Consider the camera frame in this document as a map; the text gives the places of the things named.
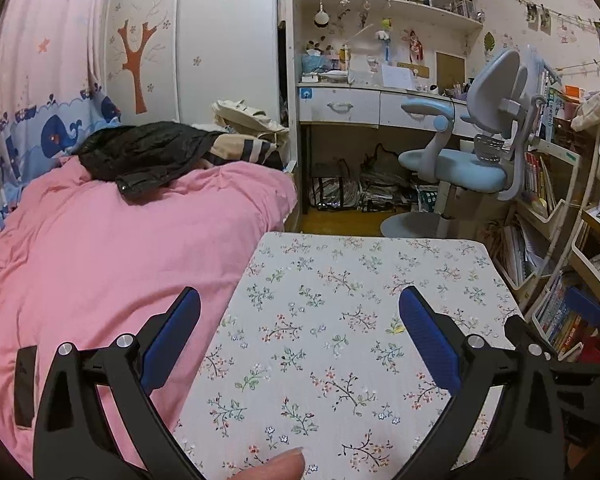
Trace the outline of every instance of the pink bedsheet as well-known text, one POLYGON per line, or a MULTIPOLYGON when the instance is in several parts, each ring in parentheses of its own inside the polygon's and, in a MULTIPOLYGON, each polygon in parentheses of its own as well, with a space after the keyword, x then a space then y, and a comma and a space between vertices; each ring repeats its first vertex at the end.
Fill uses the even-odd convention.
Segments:
MULTIPOLYGON (((32 471, 33 430, 13 418, 19 348, 38 346, 36 402, 58 345, 109 345, 164 312, 184 286, 202 315, 171 376, 152 395, 173 429, 207 346, 260 237, 282 228, 296 192, 285 174, 246 162, 195 170, 128 205, 77 158, 34 180, 0 234, 0 438, 32 471)), ((112 399, 114 436, 139 463, 112 399)))

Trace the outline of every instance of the blue chair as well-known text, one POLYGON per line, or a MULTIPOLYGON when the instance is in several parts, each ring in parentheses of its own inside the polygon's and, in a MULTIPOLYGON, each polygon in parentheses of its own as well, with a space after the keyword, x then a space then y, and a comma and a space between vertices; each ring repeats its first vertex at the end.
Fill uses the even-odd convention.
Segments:
MULTIPOLYGON (((436 135, 424 150, 404 152, 398 160, 408 170, 417 172, 419 179, 439 182, 440 190, 436 212, 392 216, 381 225, 385 237, 446 238, 451 221, 456 218, 445 215, 445 207, 452 202, 457 187, 475 192, 478 199, 482 194, 497 193, 501 201, 512 200, 522 191, 525 152, 545 102, 542 72, 551 71, 534 48, 528 47, 525 56, 522 64, 517 50, 503 50, 471 86, 467 95, 468 115, 461 119, 485 132, 475 137, 473 153, 445 149, 456 120, 453 103, 411 97, 402 104, 406 113, 436 116, 436 135), (491 136, 500 134, 510 139, 513 121, 518 124, 517 133, 510 149, 503 150, 504 140, 491 136)), ((475 214, 475 208, 471 209, 469 213, 475 214)))

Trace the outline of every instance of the flower pattern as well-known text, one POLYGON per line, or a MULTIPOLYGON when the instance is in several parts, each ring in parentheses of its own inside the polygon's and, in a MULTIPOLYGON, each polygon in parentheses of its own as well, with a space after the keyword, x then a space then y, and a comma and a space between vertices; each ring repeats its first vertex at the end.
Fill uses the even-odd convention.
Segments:
MULTIPOLYGON (((187 457, 227 478, 303 446, 305 480, 393 478, 450 399, 400 318, 410 285, 465 334, 511 348, 503 324, 520 312, 481 244, 265 235, 174 430, 187 457)), ((499 395, 458 465, 475 457, 499 395)))

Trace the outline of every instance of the finger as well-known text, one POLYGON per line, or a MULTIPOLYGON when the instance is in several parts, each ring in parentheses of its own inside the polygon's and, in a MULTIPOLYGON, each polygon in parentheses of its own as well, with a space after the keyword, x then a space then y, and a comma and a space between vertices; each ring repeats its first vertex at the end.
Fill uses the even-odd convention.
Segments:
POLYGON ((302 448, 297 448, 273 457, 265 465, 238 473, 234 480, 300 480, 303 474, 304 456, 302 448))

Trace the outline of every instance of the wooden floor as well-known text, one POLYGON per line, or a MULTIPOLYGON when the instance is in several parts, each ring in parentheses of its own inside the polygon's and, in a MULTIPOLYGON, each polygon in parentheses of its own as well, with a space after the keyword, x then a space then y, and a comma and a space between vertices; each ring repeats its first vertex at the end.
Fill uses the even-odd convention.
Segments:
POLYGON ((308 214, 302 215, 300 231, 314 235, 382 236, 380 224, 395 214, 393 211, 363 213, 309 209, 308 214))

